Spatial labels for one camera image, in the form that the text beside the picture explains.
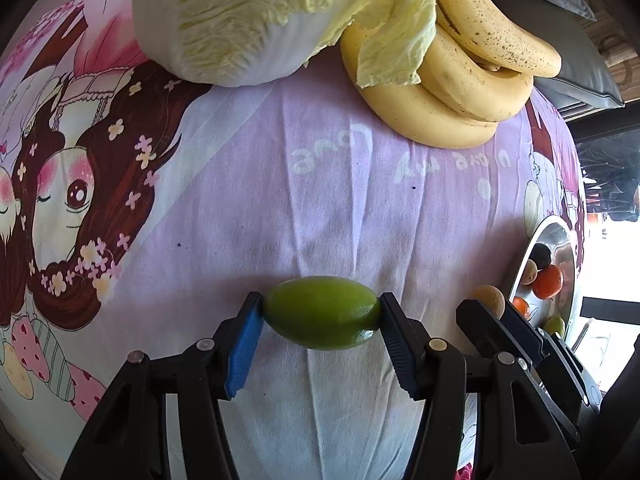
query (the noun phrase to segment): cartoon eye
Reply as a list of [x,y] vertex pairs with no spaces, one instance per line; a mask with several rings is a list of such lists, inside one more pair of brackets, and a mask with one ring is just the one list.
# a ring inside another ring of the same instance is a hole
[[68,188],[66,188],[66,204],[71,209],[80,209],[87,199],[86,182],[80,178],[74,180]]

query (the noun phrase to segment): green lime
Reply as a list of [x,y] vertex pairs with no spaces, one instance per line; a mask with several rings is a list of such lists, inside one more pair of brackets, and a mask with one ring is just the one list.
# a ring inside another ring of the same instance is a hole
[[549,335],[558,332],[560,337],[564,337],[564,319],[560,316],[553,316],[546,320],[546,323],[543,325],[542,330],[544,330]]
[[281,336],[316,350],[352,348],[379,327],[378,297],[368,286],[336,276],[307,276],[277,285],[262,314]]

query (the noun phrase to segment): blue gripper pad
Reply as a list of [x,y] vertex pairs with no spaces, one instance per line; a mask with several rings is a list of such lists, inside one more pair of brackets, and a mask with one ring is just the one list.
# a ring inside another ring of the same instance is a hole
[[231,398],[236,396],[238,390],[244,388],[244,382],[249,374],[251,361],[254,358],[255,348],[258,346],[258,339],[260,339],[260,332],[264,323],[259,306],[259,303],[254,304],[244,318],[244,323],[236,337],[236,343],[229,352],[229,368],[226,375],[225,391]]
[[412,399],[417,400],[420,398],[417,367],[424,354],[424,346],[415,335],[393,294],[390,292],[382,294],[380,307],[382,308],[380,332],[385,340],[386,351],[391,358],[396,377],[400,387]]

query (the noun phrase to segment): cartoon girl face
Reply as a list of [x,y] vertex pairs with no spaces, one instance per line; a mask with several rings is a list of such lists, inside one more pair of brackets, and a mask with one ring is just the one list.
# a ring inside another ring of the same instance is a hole
[[94,198],[94,187],[94,172],[84,148],[61,150],[44,163],[33,214],[33,249],[39,269],[69,259]]
[[0,168],[0,237],[5,243],[14,230],[19,214],[20,200],[14,195],[11,177],[5,168]]

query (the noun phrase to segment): metal tray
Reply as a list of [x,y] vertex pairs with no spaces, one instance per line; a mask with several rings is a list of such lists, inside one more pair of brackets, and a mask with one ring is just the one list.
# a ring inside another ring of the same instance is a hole
[[[531,291],[530,285],[520,285],[529,254],[537,243],[549,247],[551,263],[558,266],[562,272],[562,289],[549,300],[537,298]],[[573,312],[575,275],[575,254],[569,237],[569,227],[559,216],[548,216],[538,226],[523,250],[516,253],[502,281],[500,290],[509,301],[513,301],[515,296],[519,296],[529,303],[531,311],[529,322],[535,327],[543,326],[546,320],[552,316],[562,317],[566,324],[564,331],[566,337],[569,333],[569,326],[575,318],[575,312]]]

